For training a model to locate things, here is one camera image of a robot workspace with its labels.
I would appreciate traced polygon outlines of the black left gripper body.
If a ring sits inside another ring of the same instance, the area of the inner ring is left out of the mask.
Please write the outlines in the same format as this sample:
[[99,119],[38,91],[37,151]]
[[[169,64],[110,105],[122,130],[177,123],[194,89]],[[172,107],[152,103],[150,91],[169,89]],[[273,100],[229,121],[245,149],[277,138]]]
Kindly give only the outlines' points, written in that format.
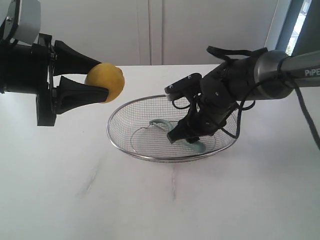
[[38,42],[28,45],[0,45],[0,92],[36,96],[38,126],[54,126],[52,36],[41,33]]

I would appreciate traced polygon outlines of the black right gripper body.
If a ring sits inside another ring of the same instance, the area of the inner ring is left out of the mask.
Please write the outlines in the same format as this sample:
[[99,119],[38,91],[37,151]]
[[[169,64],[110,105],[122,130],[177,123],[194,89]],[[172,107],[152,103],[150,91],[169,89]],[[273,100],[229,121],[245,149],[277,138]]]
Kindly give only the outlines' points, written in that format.
[[214,135],[225,126],[235,102],[223,78],[208,73],[200,80],[200,97],[195,104],[199,111],[190,114],[187,124],[196,135]]

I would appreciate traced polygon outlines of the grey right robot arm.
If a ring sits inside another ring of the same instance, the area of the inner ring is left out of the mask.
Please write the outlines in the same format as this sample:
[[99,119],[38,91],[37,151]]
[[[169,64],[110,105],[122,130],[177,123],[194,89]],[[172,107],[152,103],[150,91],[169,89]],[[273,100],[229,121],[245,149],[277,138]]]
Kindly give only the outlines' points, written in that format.
[[261,48],[225,50],[209,47],[208,52],[222,59],[209,73],[192,73],[165,88],[170,102],[188,100],[187,114],[168,132],[171,143],[194,143],[203,136],[223,130],[228,117],[242,113],[246,101],[279,100],[301,88],[320,85],[320,53],[297,56]]

